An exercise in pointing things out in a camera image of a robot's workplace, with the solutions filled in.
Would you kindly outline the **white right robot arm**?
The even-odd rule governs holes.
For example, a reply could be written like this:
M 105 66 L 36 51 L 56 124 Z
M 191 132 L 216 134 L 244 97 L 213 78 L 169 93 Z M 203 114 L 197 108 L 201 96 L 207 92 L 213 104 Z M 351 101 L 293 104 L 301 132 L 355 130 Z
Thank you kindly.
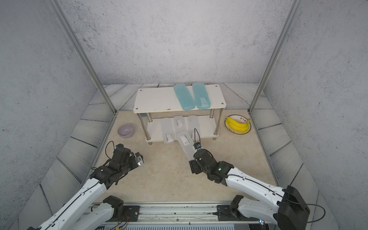
M 292 187 L 282 188 L 255 179 L 232 164 L 217 162 L 206 149 L 197 150 L 189 162 L 192 173 L 204 173 L 216 184 L 232 187 L 255 198 L 254 201 L 236 196 L 230 215 L 264 220 L 277 225 L 281 230 L 304 230 L 310 209 L 300 192 Z

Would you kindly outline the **left aluminium frame post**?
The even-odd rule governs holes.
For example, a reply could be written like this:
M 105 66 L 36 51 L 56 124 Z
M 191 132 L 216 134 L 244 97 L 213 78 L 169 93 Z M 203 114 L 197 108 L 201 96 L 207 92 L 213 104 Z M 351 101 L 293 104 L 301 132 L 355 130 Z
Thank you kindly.
M 97 73 L 95 69 L 93 68 L 90 60 L 88 59 L 85 51 L 83 50 L 83 47 L 81 43 L 79 42 L 75 32 L 73 31 L 70 23 L 68 22 L 67 17 L 65 16 L 60 4 L 57 0 L 48 0 L 47 1 L 51 10 L 53 11 L 57 21 L 59 22 L 61 28 L 63 29 L 64 33 L 68 37 L 69 41 L 72 43 L 72 46 L 74 50 L 76 51 L 80 61 L 82 62 L 83 66 L 87 70 L 90 78 L 94 82 L 98 92 L 101 94 L 104 101 L 107 103 L 109 109 L 112 112 L 112 118 L 114 118 L 117 115 L 117 109 L 113 105 L 110 97 L 108 96 L 105 88 L 103 87 L 100 79 L 97 76 Z

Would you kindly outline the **plain teal pencil case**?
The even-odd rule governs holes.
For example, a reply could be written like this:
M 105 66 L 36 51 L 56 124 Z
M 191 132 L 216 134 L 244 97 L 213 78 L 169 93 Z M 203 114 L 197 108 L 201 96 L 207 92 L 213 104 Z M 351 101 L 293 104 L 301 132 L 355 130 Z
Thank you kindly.
M 173 89 L 184 111 L 195 109 L 196 103 L 186 85 L 177 84 L 173 87 Z

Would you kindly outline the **aluminium frame post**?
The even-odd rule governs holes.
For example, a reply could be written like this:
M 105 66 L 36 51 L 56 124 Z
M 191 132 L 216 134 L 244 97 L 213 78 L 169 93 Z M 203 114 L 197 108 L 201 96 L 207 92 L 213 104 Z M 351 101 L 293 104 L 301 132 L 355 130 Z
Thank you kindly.
M 271 158 L 270 158 L 270 156 L 269 156 L 269 154 L 268 154 L 268 152 L 267 152 L 267 150 L 265 148 L 265 144 L 264 144 L 264 142 L 262 140 L 262 136 L 259 133 L 259 129 L 258 129 L 258 126 L 257 126 L 257 123 L 256 123 L 256 120 L 255 120 L 255 117 L 254 117 L 253 113 L 254 113 L 255 107 L 257 106 L 257 103 L 258 103 L 258 101 L 259 101 L 259 99 L 261 97 L 261 94 L 262 94 L 262 92 L 263 92 L 263 90 L 264 90 L 264 88 L 265 88 L 265 86 L 267 84 L 267 81 L 268 81 L 268 79 L 269 79 L 269 77 L 271 75 L 271 72 L 272 72 L 272 70 L 273 70 L 273 68 L 274 68 L 274 66 L 275 66 L 275 64 L 276 64 L 276 62 L 278 60 L 278 57 L 279 57 L 279 55 L 280 55 L 280 53 L 282 51 L 283 45 L 284 45 L 284 43 L 287 40 L 287 37 L 288 37 L 288 35 L 290 33 L 290 30 L 292 28 L 292 25 L 293 25 L 296 17 L 298 15 L 298 11 L 300 10 L 302 3 L 303 3 L 303 1 L 301 1 L 301 0 L 295 0 L 295 1 L 293 1 L 292 6 L 291 6 L 291 9 L 290 9 L 290 11 L 288 13 L 288 16 L 286 18 L 286 21 L 284 23 L 284 26 L 283 26 L 283 28 L 281 30 L 281 33 L 280 33 L 279 37 L 278 37 L 277 43 L 275 45 L 275 48 L 274 48 L 274 50 L 272 52 L 272 55 L 270 57 L 270 60 L 269 60 L 267 66 L 265 68 L 265 71 L 264 71 L 264 73 L 263 73 L 263 75 L 262 75 L 262 77 L 260 79 L 260 82 L 258 84 L 258 88 L 257 88 L 257 90 L 255 92 L 255 96 L 254 96 L 254 98 L 253 98 L 253 100 L 251 102 L 250 108 L 248 109 L 248 113 L 249 113 L 249 116 L 250 116 L 250 119 L 251 119 L 252 127 L 256 131 L 257 137 L 258 137 L 258 139 L 260 141 L 262 150 L 263 150 L 263 152 L 265 154 L 267 163 L 268 163 L 268 165 L 270 167 L 270 170 L 271 170 L 271 173 L 273 175 L 273 178 L 274 178 L 274 180 L 276 182 L 276 185 L 279 185 L 279 180 L 278 180 L 276 171 L 275 171 L 275 169 L 274 169 L 274 167 L 272 165 Z
M 57 0 L 48 0 L 47 1 L 51 10 L 53 11 L 57 21 L 59 22 L 61 28 L 63 29 L 64 33 L 68 37 L 69 41 L 72 43 L 72 46 L 74 50 L 76 51 L 80 61 L 82 62 L 83 66 L 87 70 L 90 78 L 94 82 L 98 92 L 101 94 L 104 101 L 107 103 L 109 109 L 112 112 L 112 118 L 114 118 L 117 115 L 117 109 L 113 105 L 110 97 L 108 96 L 105 88 L 103 87 L 100 79 L 97 76 L 97 73 L 95 69 L 93 68 L 90 60 L 88 59 L 85 51 L 83 50 L 83 47 L 81 43 L 79 42 L 75 32 L 73 31 L 70 23 L 68 22 L 67 17 L 65 16 L 60 4 Z

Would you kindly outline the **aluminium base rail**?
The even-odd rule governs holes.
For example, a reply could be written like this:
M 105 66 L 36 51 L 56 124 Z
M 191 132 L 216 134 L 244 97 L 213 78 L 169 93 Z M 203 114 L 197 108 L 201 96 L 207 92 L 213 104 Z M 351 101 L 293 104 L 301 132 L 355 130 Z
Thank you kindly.
M 254 218 L 230 216 L 229 201 L 132 203 L 121 217 L 98 226 L 99 230 L 274 230 L 276 225 Z

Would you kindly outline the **right aluminium frame post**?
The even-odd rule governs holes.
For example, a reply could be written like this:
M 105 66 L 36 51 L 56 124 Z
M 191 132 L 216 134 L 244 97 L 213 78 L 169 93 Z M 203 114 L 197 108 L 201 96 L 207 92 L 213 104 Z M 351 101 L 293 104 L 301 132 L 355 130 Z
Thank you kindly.
M 273 70 L 273 68 L 274 68 L 274 66 L 275 66 L 275 64 L 276 64 L 276 62 L 278 60 L 278 57 L 279 57 L 279 55 L 280 55 L 280 53 L 282 51 L 283 45 L 284 45 L 284 43 L 287 40 L 287 37 L 288 37 L 288 35 L 290 33 L 290 30 L 292 28 L 292 25 L 293 25 L 296 17 L 298 15 L 298 11 L 300 10 L 302 3 L 303 3 L 303 1 L 301 1 L 301 0 L 295 0 L 295 1 L 293 1 L 292 6 L 291 6 L 291 9 L 290 9 L 290 11 L 288 13 L 288 16 L 286 18 L 286 21 L 284 23 L 284 26 L 283 26 L 283 28 L 281 30 L 281 33 L 280 33 L 279 37 L 278 37 L 277 43 L 275 45 L 275 48 L 274 48 L 274 50 L 272 52 L 272 55 L 270 57 L 270 60 L 269 60 L 267 66 L 265 68 L 265 71 L 264 71 L 264 73 L 263 73 L 263 75 L 262 75 L 262 77 L 260 79 L 260 82 L 258 84 L 258 88 L 257 88 L 257 90 L 255 92 L 255 96 L 254 96 L 254 98 L 253 98 L 253 100 L 251 102 L 250 108 L 248 109 L 248 113 L 249 113 L 249 116 L 250 116 L 250 119 L 251 119 L 252 127 L 256 131 L 257 137 L 258 137 L 258 139 L 260 141 L 262 150 L 263 150 L 263 152 L 265 154 L 267 163 L 268 163 L 268 165 L 270 167 L 270 170 L 271 170 L 271 173 L 273 175 L 273 178 L 274 178 L 274 180 L 276 182 L 276 185 L 279 185 L 279 180 L 278 180 L 276 171 L 275 171 L 275 169 L 274 169 L 274 167 L 272 165 L 271 158 L 270 158 L 270 156 L 269 156 L 269 154 L 268 154 L 268 152 L 267 152 L 267 150 L 265 148 L 265 144 L 264 144 L 264 142 L 262 140 L 262 136 L 259 133 L 259 129 L 258 129 L 258 126 L 257 126 L 257 123 L 256 123 L 256 120 L 255 120 L 255 117 L 254 117 L 253 113 L 254 113 L 255 107 L 257 106 L 257 103 L 258 103 L 258 101 L 259 101 L 259 99 L 261 97 L 261 94 L 262 94 L 262 92 L 263 92 L 263 90 L 264 90 L 264 88 L 265 88 L 265 86 L 267 84 L 267 81 L 268 81 L 268 79 L 269 79 L 269 77 L 271 75 L 271 72 L 272 72 L 272 70 Z

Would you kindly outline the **yellow banana bunch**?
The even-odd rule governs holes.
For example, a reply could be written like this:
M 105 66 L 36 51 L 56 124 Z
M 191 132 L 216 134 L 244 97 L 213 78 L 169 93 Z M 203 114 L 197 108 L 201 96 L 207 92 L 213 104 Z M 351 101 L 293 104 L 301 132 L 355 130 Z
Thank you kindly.
M 249 121 L 247 121 L 246 123 L 239 123 L 236 120 L 227 117 L 226 118 L 226 124 L 233 129 L 236 132 L 239 133 L 247 133 L 250 130 L 250 124 Z

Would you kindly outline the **teal pencil case with label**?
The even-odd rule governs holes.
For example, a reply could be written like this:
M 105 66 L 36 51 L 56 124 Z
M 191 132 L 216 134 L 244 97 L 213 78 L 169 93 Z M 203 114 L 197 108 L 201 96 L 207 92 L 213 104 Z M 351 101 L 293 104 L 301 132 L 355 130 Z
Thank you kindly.
M 204 83 L 193 83 L 192 90 L 194 93 L 196 107 L 200 110 L 207 110 L 211 107 L 208 92 Z

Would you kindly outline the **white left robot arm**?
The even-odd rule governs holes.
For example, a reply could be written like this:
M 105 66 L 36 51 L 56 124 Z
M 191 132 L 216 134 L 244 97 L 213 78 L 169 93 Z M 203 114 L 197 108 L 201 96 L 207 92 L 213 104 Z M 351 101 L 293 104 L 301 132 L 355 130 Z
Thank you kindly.
M 86 218 L 78 221 L 84 211 L 128 172 L 143 165 L 140 153 L 114 153 L 113 158 L 96 168 L 82 188 L 59 210 L 37 227 L 38 230 L 94 230 L 116 214 L 122 214 L 124 202 L 114 196 Z

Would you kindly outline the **lilac ceramic bowl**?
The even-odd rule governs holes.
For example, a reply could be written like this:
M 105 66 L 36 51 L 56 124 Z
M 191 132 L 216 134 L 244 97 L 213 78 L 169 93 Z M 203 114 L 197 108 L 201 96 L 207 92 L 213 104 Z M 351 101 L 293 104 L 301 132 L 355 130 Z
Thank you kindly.
M 123 124 L 118 128 L 117 134 L 123 139 L 131 138 L 134 135 L 134 126 L 132 124 Z

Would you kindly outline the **white patterned plate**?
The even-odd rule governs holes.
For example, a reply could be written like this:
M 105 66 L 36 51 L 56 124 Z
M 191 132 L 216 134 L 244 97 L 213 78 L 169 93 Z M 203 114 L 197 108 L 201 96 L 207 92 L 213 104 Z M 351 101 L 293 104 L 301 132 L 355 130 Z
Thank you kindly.
M 241 115 L 230 115 L 226 117 L 225 126 L 228 131 L 237 135 L 247 134 L 252 127 L 250 119 Z

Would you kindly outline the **clear pencil case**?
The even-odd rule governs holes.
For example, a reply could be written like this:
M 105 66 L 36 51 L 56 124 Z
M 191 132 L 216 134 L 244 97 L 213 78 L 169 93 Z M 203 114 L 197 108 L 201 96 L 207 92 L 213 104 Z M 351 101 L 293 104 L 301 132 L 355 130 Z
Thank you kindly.
M 198 116 L 189 116 L 187 119 L 187 123 L 188 123 L 188 134 L 190 135 L 191 139 L 194 141 L 196 136 L 196 140 L 198 140 L 198 135 L 200 135 Z
M 163 118 L 161 120 L 163 142 L 165 144 L 170 144 L 175 141 L 175 133 L 172 125 L 172 120 L 170 118 Z
M 179 134 L 181 132 L 187 132 L 186 120 L 183 116 L 176 116 L 173 118 L 173 126 L 175 134 Z
M 176 139 L 179 142 L 188 160 L 189 161 L 193 160 L 196 151 L 194 149 L 194 142 L 191 136 L 188 134 L 188 132 L 187 131 L 180 132 L 179 134 L 176 135 Z

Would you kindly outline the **white two-tier shelf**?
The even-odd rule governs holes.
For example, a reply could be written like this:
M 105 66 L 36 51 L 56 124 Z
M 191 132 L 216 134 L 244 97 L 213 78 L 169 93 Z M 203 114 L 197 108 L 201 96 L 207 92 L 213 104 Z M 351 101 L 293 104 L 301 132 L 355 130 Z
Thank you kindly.
M 218 84 L 205 85 L 209 95 L 211 107 L 208 115 L 200 115 L 199 127 L 202 139 L 216 140 L 219 136 L 219 127 L 222 112 L 226 107 L 226 102 Z M 145 133 L 146 142 L 152 145 L 155 142 L 163 142 L 161 119 L 152 118 L 154 113 L 169 113 L 168 117 L 183 115 L 185 112 L 174 92 L 173 87 L 144 88 L 137 91 L 133 112 L 140 118 L 141 125 Z M 147 117 L 142 117 L 141 113 L 147 113 Z

